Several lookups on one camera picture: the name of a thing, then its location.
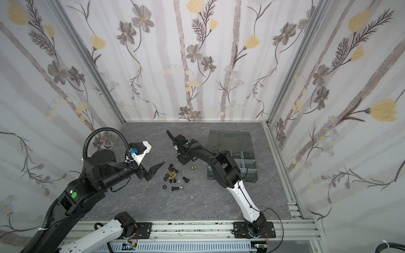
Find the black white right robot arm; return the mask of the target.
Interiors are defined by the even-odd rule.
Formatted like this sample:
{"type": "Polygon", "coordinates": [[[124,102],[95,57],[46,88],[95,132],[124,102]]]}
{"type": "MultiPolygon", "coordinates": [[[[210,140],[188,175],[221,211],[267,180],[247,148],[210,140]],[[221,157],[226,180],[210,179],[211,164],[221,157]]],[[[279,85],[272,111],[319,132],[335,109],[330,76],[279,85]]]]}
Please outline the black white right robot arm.
{"type": "Polygon", "coordinates": [[[259,236],[267,220],[248,194],[241,170],[231,154],[207,148],[194,139],[189,141],[183,135],[175,137],[169,130],[166,133],[177,150],[177,160],[181,164],[200,159],[211,167],[215,180],[231,193],[240,207],[250,237],[259,236]]]}

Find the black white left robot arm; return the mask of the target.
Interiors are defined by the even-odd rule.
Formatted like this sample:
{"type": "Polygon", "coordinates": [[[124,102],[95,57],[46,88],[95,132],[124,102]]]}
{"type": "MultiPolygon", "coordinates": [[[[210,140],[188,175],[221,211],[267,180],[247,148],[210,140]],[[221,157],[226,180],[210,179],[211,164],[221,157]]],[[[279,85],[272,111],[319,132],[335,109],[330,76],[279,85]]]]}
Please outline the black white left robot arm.
{"type": "Polygon", "coordinates": [[[133,175],[149,181],[162,166],[161,162],[146,171],[135,161],[117,163],[111,150],[100,150],[85,158],[81,175],[52,202],[43,225],[23,252],[55,252],[71,229],[105,197],[109,189],[133,175]]]}

